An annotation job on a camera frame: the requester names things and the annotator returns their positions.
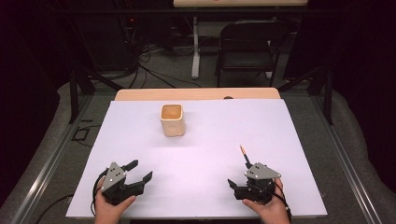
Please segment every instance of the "table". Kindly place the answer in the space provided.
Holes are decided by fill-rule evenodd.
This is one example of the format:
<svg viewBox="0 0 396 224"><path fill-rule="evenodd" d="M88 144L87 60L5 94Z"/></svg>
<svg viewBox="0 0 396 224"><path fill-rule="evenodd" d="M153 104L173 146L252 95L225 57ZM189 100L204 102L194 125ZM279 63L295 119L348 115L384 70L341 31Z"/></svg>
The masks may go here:
<svg viewBox="0 0 396 224"><path fill-rule="evenodd" d="M232 96L232 100L222 100ZM186 133L165 137L163 104L184 107ZM243 145L251 161L281 173L295 217L327 212L276 89L121 90L111 103L92 148L67 217L92 218L95 179L112 161L139 160L126 184L153 171L145 193L123 217L136 219L257 218L233 196L227 179L246 182Z"/></svg>
<svg viewBox="0 0 396 224"><path fill-rule="evenodd" d="M174 7L304 7L308 0L174 0ZM219 36L226 22L215 22L207 28L207 22L204 28L199 29L197 17L193 18L193 36L194 36L194 55L192 60L191 78L199 78L200 53L198 46L198 36L212 35Z"/></svg>

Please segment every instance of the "chair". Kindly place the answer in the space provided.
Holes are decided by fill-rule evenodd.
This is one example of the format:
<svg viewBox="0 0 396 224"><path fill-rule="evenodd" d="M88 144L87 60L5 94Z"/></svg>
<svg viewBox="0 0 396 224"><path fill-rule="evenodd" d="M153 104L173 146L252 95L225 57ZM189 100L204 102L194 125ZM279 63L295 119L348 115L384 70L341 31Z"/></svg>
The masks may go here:
<svg viewBox="0 0 396 224"><path fill-rule="evenodd" d="M283 21L236 21L225 26L219 37L218 87L221 71L272 72L271 87L280 46L289 33L289 27Z"/></svg>

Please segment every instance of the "gray carpet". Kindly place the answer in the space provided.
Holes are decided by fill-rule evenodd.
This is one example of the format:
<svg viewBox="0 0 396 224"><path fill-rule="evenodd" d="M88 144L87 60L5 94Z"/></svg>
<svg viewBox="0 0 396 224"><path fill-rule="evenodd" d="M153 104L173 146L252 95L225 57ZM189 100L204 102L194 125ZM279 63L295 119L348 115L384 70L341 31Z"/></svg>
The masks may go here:
<svg viewBox="0 0 396 224"><path fill-rule="evenodd" d="M153 52L149 56L143 56L142 61L148 60L148 63L142 62L147 68L161 72L165 75L183 79L178 81L170 77L158 75L178 88L198 88L191 82L202 87L215 87L216 78L214 77L214 68L216 63L216 54L213 48L202 48L202 59L200 67L200 78L191 80L191 54L175 54L163 50ZM282 73L288 59L287 51L281 55L279 62L278 74L276 76L275 86L282 85ZM116 77L119 74L105 74L107 77ZM131 85L134 75L123 77L115 80L123 87ZM81 178L85 162L89 157L91 148L96 135L100 130L100 125L105 117L109 103L114 99L115 92L102 83L93 82L97 89L93 97L80 96L80 101L88 99L89 105L85 111L82 111L82 117L78 121L80 129L89 129L85 141L72 141L71 137L66 139L64 144L64 153L54 170L51 179L46 186L41 197L39 197L36 206L32 207L33 213L28 223L34 223L39 215L47 206L54 203L64 195L74 193L78 181ZM222 81L223 87L249 87L249 86L266 86L268 80L263 75L249 75L248 78L241 79L236 74L225 76ZM132 88L169 88L169 86L157 77L147 74L142 69ZM296 92L282 93L297 133L300 137L304 153L312 169L314 178L318 187L322 190L323 201L329 215L318 218L299 218L294 219L292 223L367 223L366 217L361 211L361 207L356 200L353 189L346 178L340 161L334 153L334 142L329 136L326 124L322 120L321 112L315 107L312 97L306 95L304 90L306 85L303 83L294 88ZM1 223L10 223L14 218L17 210L20 208L23 200L33 186L35 179L45 165L48 157L53 150L57 150L61 145L62 137L67 129L67 121L70 118L69 93L68 85L59 89L61 94L61 103L57 114L44 138L40 148L37 150L32 159L29 168L26 170L18 186L14 189L0 211ZM349 158L363 185L367 188L368 194L372 199L378 214L383 223L392 223L396 214L396 197L390 192L378 179L373 166L367 160L364 139L361 130L353 115L347 108L347 104L342 96L335 93L333 97L333 121L334 129L337 131L340 140L345 147ZM40 223L92 223L91 220L77 220L66 218L65 213L68 203L55 204L42 218ZM139 221L138 223L151 223L152 221ZM258 223L258 220L227 220L227 223Z"/></svg>

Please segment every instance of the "white tabletop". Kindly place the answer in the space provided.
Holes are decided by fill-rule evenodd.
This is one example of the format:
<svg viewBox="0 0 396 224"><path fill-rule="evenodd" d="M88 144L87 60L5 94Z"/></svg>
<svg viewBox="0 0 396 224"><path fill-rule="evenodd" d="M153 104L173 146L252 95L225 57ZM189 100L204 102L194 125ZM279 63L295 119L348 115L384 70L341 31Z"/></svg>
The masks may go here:
<svg viewBox="0 0 396 224"><path fill-rule="evenodd" d="M163 135L163 104L182 104L186 133ZM245 159L282 174L294 217L327 215L289 111L280 99L112 102L67 217L92 217L92 187L115 161L139 160L126 184L153 171L145 193L123 214L131 218L257 217L233 196L227 179L246 182Z"/></svg>
<svg viewBox="0 0 396 224"><path fill-rule="evenodd" d="M174 0L174 7L301 7L308 0Z"/></svg>

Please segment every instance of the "cup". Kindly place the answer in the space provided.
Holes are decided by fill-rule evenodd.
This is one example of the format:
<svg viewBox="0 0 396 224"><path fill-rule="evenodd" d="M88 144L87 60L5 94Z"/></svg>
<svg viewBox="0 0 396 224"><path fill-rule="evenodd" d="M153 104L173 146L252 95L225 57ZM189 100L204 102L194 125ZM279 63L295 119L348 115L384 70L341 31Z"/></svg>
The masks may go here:
<svg viewBox="0 0 396 224"><path fill-rule="evenodd" d="M181 136L186 132L182 105L163 105L161 110L163 133L168 137Z"/></svg>

